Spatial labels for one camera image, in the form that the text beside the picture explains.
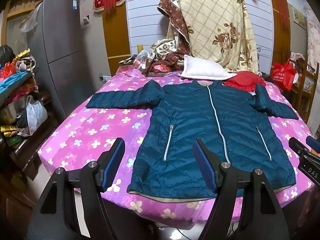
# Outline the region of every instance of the pink floral bed sheet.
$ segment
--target pink floral bed sheet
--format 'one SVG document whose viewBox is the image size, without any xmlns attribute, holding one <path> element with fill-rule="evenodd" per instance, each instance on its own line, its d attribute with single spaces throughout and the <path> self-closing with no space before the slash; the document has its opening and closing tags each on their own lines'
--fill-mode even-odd
<svg viewBox="0 0 320 240">
<path fill-rule="evenodd" d="M 136 90 L 150 79 L 161 86 L 191 82 L 180 79 L 176 73 L 164 78 L 147 78 L 138 70 L 131 69 L 118 73 L 98 92 Z M 267 83 L 266 89 L 271 99 L 291 106 L 276 86 Z M 160 203 L 139 195 L 128 194 L 126 191 L 131 181 L 137 150 L 150 125 L 151 110 L 86 109 L 85 105 L 89 100 L 74 110 L 39 149 L 38 154 L 47 171 L 52 173 L 58 167 L 64 167 L 67 171 L 82 168 L 89 161 L 97 160 L 103 151 L 109 150 L 117 137 L 122 137 L 126 145 L 125 154 L 113 185 L 102 194 L 102 197 L 134 210 L 141 216 L 181 228 L 188 227 L 187 224 L 206 221 L 214 199 L 191 203 Z M 297 184 L 276 194 L 283 207 L 313 186 L 311 181 L 298 170 L 299 158 L 288 146 L 291 137 L 305 144 L 306 137 L 311 134 L 301 118 L 287 120 L 270 117 L 269 120 L 296 174 Z M 239 220 L 241 206 L 242 198 L 239 197 L 236 199 L 233 221 Z"/>
</svg>

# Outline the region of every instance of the red ruffled cushion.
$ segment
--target red ruffled cushion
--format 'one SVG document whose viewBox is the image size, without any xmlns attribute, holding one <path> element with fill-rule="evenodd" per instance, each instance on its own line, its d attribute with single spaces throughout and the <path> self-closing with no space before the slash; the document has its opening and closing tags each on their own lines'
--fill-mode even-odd
<svg viewBox="0 0 320 240">
<path fill-rule="evenodd" d="M 256 84 L 266 86 L 263 79 L 251 71 L 237 71 L 235 77 L 229 78 L 223 82 L 224 85 L 238 88 L 247 92 L 255 91 Z"/>
</svg>

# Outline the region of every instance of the jacket sleeve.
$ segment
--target jacket sleeve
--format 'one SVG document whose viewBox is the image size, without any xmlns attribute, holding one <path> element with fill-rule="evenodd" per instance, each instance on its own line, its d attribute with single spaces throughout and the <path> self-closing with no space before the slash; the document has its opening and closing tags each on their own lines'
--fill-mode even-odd
<svg viewBox="0 0 320 240">
<path fill-rule="evenodd" d="M 264 86 L 257 84 L 255 92 L 255 101 L 254 104 L 252 104 L 252 107 L 259 112 L 266 112 L 268 115 L 274 117 L 299 119 L 290 106 L 271 100 Z"/>
<path fill-rule="evenodd" d="M 157 106 L 164 97 L 160 85 L 150 80 L 136 91 L 110 91 L 94 94 L 87 108 L 133 108 L 139 105 L 150 104 Z"/>
</svg>

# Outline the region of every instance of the red shopping bag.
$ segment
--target red shopping bag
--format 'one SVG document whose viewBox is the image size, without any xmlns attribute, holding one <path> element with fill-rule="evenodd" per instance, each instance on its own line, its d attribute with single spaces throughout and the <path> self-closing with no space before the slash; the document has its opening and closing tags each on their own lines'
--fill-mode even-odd
<svg viewBox="0 0 320 240">
<path fill-rule="evenodd" d="M 296 70 L 289 64 L 288 60 L 284 65 L 281 65 L 279 63 L 274 64 L 271 78 L 281 89 L 290 91 L 295 74 Z"/>
</svg>

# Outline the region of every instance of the white paneled wall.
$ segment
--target white paneled wall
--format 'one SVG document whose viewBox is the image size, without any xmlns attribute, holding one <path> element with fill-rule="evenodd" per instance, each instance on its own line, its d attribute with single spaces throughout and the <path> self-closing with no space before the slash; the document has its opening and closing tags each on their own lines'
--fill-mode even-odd
<svg viewBox="0 0 320 240">
<path fill-rule="evenodd" d="M 131 52 L 137 53 L 137 45 L 150 46 L 165 39 L 168 19 L 158 10 L 160 0 L 127 0 L 128 28 Z M 271 0 L 244 0 L 252 22 L 257 47 L 261 47 L 260 70 L 269 73 L 273 50 L 273 10 Z"/>
</svg>

